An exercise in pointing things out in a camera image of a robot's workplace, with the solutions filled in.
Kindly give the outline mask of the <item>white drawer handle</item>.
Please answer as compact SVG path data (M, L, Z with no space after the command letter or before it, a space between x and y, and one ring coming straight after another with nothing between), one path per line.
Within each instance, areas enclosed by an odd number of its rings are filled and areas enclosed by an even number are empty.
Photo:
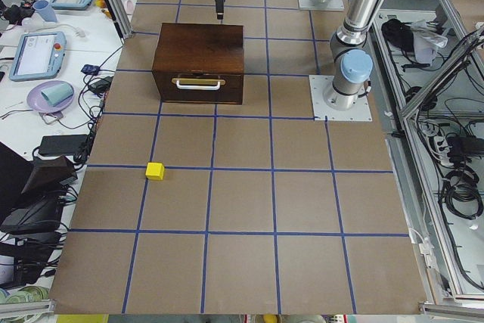
M224 79L189 79L173 78L172 83L181 90L218 91L226 81Z

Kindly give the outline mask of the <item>yellow wooden block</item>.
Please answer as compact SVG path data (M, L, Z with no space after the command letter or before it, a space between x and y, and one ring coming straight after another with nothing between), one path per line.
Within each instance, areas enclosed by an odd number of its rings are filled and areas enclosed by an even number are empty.
M149 180L161 181L164 178L165 166L162 163L149 162L146 165L145 177Z

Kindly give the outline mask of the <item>dark wooden drawer box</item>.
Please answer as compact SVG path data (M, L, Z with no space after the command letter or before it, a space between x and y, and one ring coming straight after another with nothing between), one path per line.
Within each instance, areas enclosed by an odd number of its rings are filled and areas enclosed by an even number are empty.
M242 104L244 28L241 25L163 23L152 74L163 102ZM178 89L173 78L224 79L218 91Z

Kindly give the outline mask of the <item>small blue usb hub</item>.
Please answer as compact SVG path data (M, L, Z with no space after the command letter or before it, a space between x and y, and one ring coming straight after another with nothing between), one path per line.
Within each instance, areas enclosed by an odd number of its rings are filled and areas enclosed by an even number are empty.
M100 70L101 68L97 65L85 64L82 67L81 72L84 73L85 75L97 76Z

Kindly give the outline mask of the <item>light blue plastic cup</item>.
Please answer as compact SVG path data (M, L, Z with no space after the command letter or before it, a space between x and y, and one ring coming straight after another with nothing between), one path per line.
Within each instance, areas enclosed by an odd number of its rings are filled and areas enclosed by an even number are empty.
M45 22L57 22L57 15L55 14L50 1L38 0L33 4L33 9Z

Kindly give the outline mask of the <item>black bag in rack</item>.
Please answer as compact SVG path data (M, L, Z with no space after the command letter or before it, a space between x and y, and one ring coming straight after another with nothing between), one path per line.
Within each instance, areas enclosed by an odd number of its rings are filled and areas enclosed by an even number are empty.
M402 51L414 52L414 34L410 26L393 18L382 24L381 31L384 39L394 47Z

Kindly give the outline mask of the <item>teal cup on plate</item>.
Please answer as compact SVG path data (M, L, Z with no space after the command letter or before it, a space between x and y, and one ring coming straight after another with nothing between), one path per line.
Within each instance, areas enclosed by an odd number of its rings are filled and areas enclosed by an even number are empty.
M73 88L66 82L52 83L41 90L41 95L49 105L57 106L73 95Z

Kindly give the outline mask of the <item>lower blue teach pendant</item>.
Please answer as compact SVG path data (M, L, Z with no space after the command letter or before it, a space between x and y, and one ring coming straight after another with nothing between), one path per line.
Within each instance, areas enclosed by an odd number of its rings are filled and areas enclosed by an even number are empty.
M22 35L9 79L23 82L55 77L61 70L66 45L67 39L63 32Z

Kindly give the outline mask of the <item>purple plastic plate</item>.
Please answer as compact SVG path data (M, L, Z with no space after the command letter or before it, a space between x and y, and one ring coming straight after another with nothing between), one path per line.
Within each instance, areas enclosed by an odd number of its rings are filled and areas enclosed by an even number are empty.
M60 82L65 82L65 81L60 81L60 80L47 81L47 82L44 82L44 83L34 87L29 92L29 94L27 95L27 98L26 98L27 104L33 110L38 111L40 113L55 113L55 112L64 110L73 101L74 89L73 89L73 95L71 97L69 97L68 99L64 100L63 102L59 103L57 106L49 105L41 95L41 90L43 90L43 88L45 88L46 86L48 86L52 83L55 84L55 83L60 83Z

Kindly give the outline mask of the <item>black power adapter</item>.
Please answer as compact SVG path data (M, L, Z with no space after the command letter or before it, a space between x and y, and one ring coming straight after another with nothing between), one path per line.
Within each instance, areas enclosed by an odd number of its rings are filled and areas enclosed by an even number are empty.
M86 134L46 135L42 137L38 152L43 157L73 156L80 151L87 138Z

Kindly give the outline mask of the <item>black electronic device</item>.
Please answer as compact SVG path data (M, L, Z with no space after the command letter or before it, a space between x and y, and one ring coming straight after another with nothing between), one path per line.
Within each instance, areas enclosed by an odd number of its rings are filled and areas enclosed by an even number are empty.
M15 210L1 224L1 232L13 235L53 232L61 226L64 202L47 196L33 205Z

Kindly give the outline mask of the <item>black power strip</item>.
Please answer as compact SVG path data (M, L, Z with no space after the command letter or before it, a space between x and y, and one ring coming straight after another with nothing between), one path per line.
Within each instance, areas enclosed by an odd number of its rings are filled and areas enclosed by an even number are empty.
M478 154L475 149L475 138L449 136L446 141L449 146L447 156L452 165L461 164L469 157L475 157Z

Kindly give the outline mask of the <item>aluminium frame rail right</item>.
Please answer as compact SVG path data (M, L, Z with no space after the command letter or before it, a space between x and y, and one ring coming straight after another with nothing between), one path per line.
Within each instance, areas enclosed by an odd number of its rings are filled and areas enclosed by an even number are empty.
M428 70L409 72L418 93L402 109L437 247L443 287L483 300L483 0L405 0L409 20L448 44ZM475 138L477 155L452 165L449 136Z

